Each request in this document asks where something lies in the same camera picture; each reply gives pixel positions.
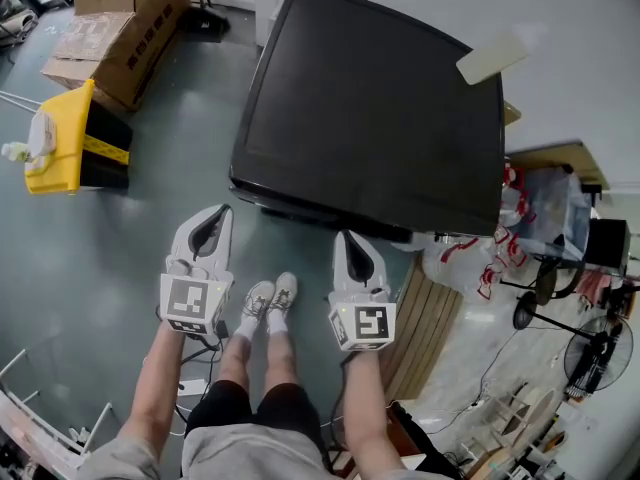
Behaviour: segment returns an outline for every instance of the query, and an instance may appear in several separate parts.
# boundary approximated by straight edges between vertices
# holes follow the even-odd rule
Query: shoe
[[[282,316],[286,318],[289,308],[298,294],[298,280],[291,272],[280,274],[276,281],[275,296],[269,304],[267,313],[271,313],[274,309],[282,311]]]
[[[275,291],[276,287],[271,281],[260,281],[254,285],[244,299],[241,321],[249,317],[254,317],[258,321],[262,320],[267,307],[273,300]]]

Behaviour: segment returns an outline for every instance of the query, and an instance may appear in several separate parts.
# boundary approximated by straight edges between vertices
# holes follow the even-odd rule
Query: wooden board
[[[560,167],[569,164],[586,185],[602,185],[608,190],[609,183],[591,153],[580,141],[566,142],[544,146],[539,149],[517,151],[507,155],[511,165],[523,169],[540,169],[542,167]]]
[[[387,400],[416,398],[435,365],[460,307],[462,297],[433,283],[412,265],[399,299],[396,337],[381,354]]]

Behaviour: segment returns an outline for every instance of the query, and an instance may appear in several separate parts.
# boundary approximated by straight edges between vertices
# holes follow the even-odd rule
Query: large black monitor
[[[392,240],[492,235],[502,81],[468,85],[455,63],[469,51],[366,0],[285,0],[236,139],[232,190]]]

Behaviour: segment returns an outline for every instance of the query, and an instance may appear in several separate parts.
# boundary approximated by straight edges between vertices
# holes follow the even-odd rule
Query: gray floor
[[[70,17],[69,11],[45,16],[11,53],[15,66],[0,59],[2,90],[38,100],[62,92],[39,71]],[[252,16],[232,18],[232,33],[221,44],[180,41],[142,109],[128,118],[135,136],[127,196],[30,196],[21,167],[0,162],[0,364],[29,349],[29,361],[7,382],[23,396],[41,389],[33,407],[62,430],[91,424],[111,401],[114,415],[98,441],[115,434],[157,327],[159,274],[173,234],[198,210],[223,202],[235,212],[230,268],[236,278],[224,319],[230,329],[237,325],[241,301],[257,281],[295,272],[301,291],[290,328],[298,342],[299,374],[321,418],[328,419],[341,358],[324,301],[331,290],[334,234],[266,217],[227,189],[231,147],[258,62]],[[3,141],[26,140],[29,119],[0,102]],[[397,294],[410,258],[387,243],[376,245]],[[250,363],[254,403],[262,392],[264,347],[259,336]],[[182,378],[207,375],[208,365],[192,363]],[[176,417],[174,431],[182,428]],[[170,438],[166,477],[178,475],[180,445],[180,438]]]

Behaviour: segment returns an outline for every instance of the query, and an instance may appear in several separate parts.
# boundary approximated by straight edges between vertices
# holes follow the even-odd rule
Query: brown box
[[[93,99],[136,110],[189,0],[75,0],[76,15],[42,73],[69,89],[88,78]]]

